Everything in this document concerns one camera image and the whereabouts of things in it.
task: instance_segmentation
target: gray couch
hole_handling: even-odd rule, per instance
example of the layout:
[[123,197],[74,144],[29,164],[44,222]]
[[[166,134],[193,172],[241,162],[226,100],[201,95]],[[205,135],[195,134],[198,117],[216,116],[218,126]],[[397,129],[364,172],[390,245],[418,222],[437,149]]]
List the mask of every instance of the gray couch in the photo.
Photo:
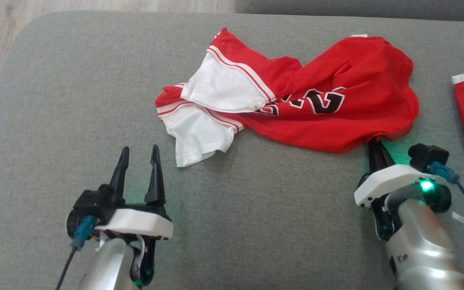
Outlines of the gray couch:
[[464,21],[464,0],[235,0],[236,13]]
[[[0,290],[51,290],[70,252],[66,215],[108,182],[129,146],[128,202],[141,202],[158,144],[174,238],[159,242],[148,289],[389,290],[394,278],[373,218],[353,191],[367,150],[314,152],[240,132],[227,153],[175,166],[153,102],[187,80],[222,27],[267,55],[307,64],[353,33],[382,35],[415,63],[420,117],[390,143],[399,163],[418,142],[449,150],[464,184],[464,138],[450,77],[464,72],[464,23],[288,15],[70,12],[15,40],[0,77]],[[453,190],[452,210],[464,216]],[[459,246],[464,225],[440,219]],[[62,290],[94,258],[75,255]]]

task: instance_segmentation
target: red stripe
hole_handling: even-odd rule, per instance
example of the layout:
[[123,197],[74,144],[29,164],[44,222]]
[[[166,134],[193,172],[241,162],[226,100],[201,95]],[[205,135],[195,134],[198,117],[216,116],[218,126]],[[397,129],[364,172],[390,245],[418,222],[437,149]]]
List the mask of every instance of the red stripe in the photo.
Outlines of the red stripe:
[[174,107],[173,109],[171,109],[171,110],[169,110],[169,111],[162,112],[162,113],[158,113],[158,115],[160,116],[160,115],[162,115],[162,114],[167,114],[167,113],[169,113],[169,112],[173,112],[173,111],[176,110],[179,106],[182,106],[182,105],[184,105],[184,104],[189,104],[189,103],[190,103],[190,101],[185,101],[184,103],[180,103],[180,104],[176,105],[176,107]]
[[[209,50],[211,50],[212,52],[214,52],[214,55],[216,55],[216,57],[223,63],[223,64],[227,64],[226,61],[224,61],[223,59],[221,59],[221,57],[218,55],[218,53],[216,51],[214,51],[212,48],[208,48]],[[244,68],[241,68],[240,66],[236,65],[236,64],[227,64],[229,66],[234,66],[236,68],[239,68],[240,70],[242,70],[243,72],[245,72],[249,77],[250,79],[252,79],[252,81],[254,81],[254,83],[257,85],[257,87],[259,88],[259,90],[261,90],[264,94],[265,94],[265,97],[267,98],[267,100],[269,101],[269,103],[271,103],[271,99],[269,97],[269,95],[265,92],[265,90],[263,90],[263,88],[261,88],[261,86],[259,85],[259,83],[254,79],[254,77],[252,77],[252,75],[247,72]]]
[[234,123],[230,123],[230,122],[224,121],[224,120],[221,120],[220,118],[214,116],[214,114],[212,114],[212,112],[210,112],[207,108],[204,108],[204,107],[202,107],[202,108],[203,108],[204,110],[206,110],[207,113],[208,113],[211,117],[214,117],[215,119],[217,119],[217,120],[219,120],[219,121],[222,121],[222,122],[224,122],[224,123],[227,123],[227,124],[230,124],[230,125],[236,127],[237,132],[240,131],[238,125],[236,125],[236,124],[234,124]]

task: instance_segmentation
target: green led light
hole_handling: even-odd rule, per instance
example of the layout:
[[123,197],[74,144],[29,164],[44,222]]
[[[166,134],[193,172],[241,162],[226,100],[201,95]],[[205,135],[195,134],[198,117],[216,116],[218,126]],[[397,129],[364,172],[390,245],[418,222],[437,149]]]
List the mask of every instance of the green led light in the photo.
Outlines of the green led light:
[[434,185],[429,180],[424,180],[420,181],[420,186],[422,187],[423,191],[430,191],[431,189],[433,189]]

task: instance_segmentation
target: white side panel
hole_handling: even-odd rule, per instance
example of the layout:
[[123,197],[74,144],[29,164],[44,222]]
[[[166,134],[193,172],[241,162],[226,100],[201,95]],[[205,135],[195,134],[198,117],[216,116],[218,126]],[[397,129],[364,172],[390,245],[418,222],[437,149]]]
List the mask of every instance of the white side panel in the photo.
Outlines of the white side panel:
[[194,104],[180,106],[161,116],[168,134],[176,138],[177,167],[187,167],[213,156],[217,150],[226,152],[234,134],[243,129],[241,123],[223,121],[212,112]]
[[200,68],[184,85],[180,97],[218,112],[258,110],[269,103],[268,96],[259,92],[260,89],[239,65],[225,64],[213,53],[207,52]]
[[392,165],[370,175],[354,192],[354,198],[357,205],[369,205],[371,201],[368,198],[380,198],[419,180],[419,178],[430,177],[430,174],[420,172],[408,165]]
[[145,213],[134,209],[116,210],[106,226],[97,226],[95,229],[168,239],[173,237],[172,222],[155,213]]

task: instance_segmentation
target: basketball jersey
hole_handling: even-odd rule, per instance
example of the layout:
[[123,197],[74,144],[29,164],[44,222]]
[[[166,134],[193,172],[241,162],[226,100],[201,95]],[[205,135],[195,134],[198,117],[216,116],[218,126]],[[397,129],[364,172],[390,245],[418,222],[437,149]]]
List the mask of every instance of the basketball jersey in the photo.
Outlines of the basketball jersey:
[[382,37],[343,39],[301,66],[291,57],[267,59],[223,28],[197,72],[165,87],[155,105],[176,138],[178,167],[226,152],[248,127],[288,145],[343,153],[409,132],[418,116],[412,70]]

